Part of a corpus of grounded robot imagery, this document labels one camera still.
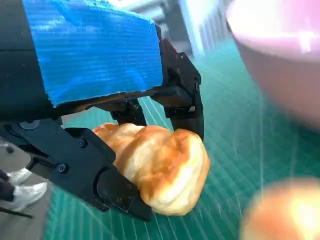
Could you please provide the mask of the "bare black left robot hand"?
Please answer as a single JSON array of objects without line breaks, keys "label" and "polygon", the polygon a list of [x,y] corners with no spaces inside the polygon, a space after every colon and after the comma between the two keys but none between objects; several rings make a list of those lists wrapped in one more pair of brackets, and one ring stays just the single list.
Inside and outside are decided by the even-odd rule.
[{"label": "bare black left robot hand", "polygon": [[108,1],[0,3],[0,135],[30,156],[28,170],[101,212],[153,215],[114,151],[87,128],[63,128],[62,117],[97,107],[145,124],[138,98],[149,96],[174,129],[203,138],[200,84],[153,20]]}]

